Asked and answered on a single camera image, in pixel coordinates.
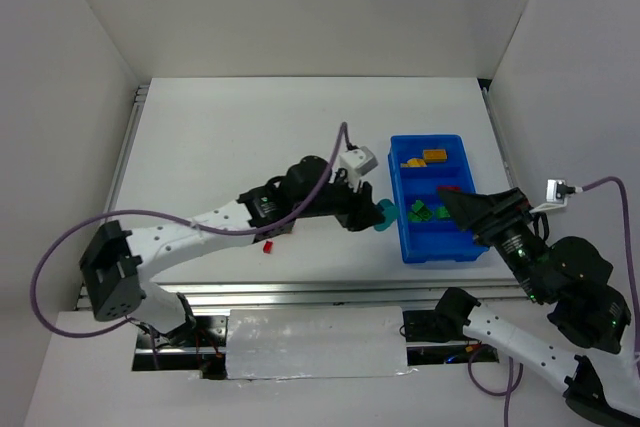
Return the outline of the yellow lego brick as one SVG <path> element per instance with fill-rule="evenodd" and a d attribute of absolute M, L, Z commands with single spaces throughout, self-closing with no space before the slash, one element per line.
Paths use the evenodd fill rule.
<path fill-rule="evenodd" d="M 407 162 L 401 163 L 401 168 L 422 168 L 426 167 L 427 164 L 422 158 L 411 158 Z"/>

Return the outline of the orange lego brick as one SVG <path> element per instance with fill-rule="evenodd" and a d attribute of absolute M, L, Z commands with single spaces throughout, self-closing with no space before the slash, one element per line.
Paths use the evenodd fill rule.
<path fill-rule="evenodd" d="M 443 163 L 448 160 L 448 154 L 445 149 L 425 149 L 422 152 L 422 159 L 426 164 Z"/>

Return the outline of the green square lego brick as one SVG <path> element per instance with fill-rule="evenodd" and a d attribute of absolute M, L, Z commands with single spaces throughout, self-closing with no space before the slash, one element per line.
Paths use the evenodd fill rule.
<path fill-rule="evenodd" d="M 434 210 L 435 218 L 439 221 L 446 221 L 451 219 L 451 214 L 445 206 L 438 206 Z"/>

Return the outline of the green curved lego brick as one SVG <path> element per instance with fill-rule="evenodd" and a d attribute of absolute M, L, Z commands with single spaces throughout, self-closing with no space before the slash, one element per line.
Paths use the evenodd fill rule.
<path fill-rule="evenodd" d="M 420 212 L 424 208 L 425 204 L 421 200 L 416 200 L 411 206 L 412 211 L 416 213 Z"/>

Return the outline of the light blue oval lego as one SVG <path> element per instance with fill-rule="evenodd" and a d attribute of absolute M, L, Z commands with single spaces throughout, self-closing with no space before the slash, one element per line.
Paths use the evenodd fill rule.
<path fill-rule="evenodd" d="M 376 208 L 383 217 L 383 220 L 374 226 L 378 232 L 387 230 L 398 218 L 398 208 L 390 199 L 382 199 Z"/>

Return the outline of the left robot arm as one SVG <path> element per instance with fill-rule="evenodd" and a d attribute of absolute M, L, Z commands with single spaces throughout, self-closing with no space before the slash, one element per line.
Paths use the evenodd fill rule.
<path fill-rule="evenodd" d="M 198 328 L 193 310 L 183 294 L 155 283 L 156 276 L 216 251 L 288 234 L 299 218 L 333 217 L 350 232 L 381 228 L 383 206 L 363 179 L 377 165 L 365 148 L 340 154 L 336 171 L 306 156 L 285 175 L 185 223 L 133 230 L 117 220 L 104 223 L 79 262 L 95 320 L 131 318 L 171 345 L 184 342 Z"/>

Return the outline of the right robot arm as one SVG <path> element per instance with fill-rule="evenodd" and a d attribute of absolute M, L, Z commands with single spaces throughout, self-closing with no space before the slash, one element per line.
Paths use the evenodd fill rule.
<path fill-rule="evenodd" d="M 548 321 L 578 350 L 533 336 L 461 288 L 447 289 L 436 305 L 445 331 L 512 357 L 594 424 L 638 425 L 639 373 L 625 344 L 633 316 L 625 297 L 609 284 L 612 264 L 580 237 L 548 244 L 544 230 L 535 226 L 541 212 L 518 188 L 491 195 L 442 189 L 438 195 L 461 231 L 496 250 L 531 302 L 551 306 Z"/>

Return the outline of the small green lego brick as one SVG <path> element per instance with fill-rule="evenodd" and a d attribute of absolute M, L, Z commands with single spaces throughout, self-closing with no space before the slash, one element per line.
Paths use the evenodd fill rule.
<path fill-rule="evenodd" d="M 414 212 L 408 212 L 407 219 L 409 222 L 416 222 L 416 223 L 419 223 L 422 221 L 422 219 Z"/>

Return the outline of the small red lego brick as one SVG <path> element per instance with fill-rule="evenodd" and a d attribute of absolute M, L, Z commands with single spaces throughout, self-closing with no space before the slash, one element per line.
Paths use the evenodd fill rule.
<path fill-rule="evenodd" d="M 438 191 L 461 191 L 459 186 L 440 185 L 437 187 Z"/>

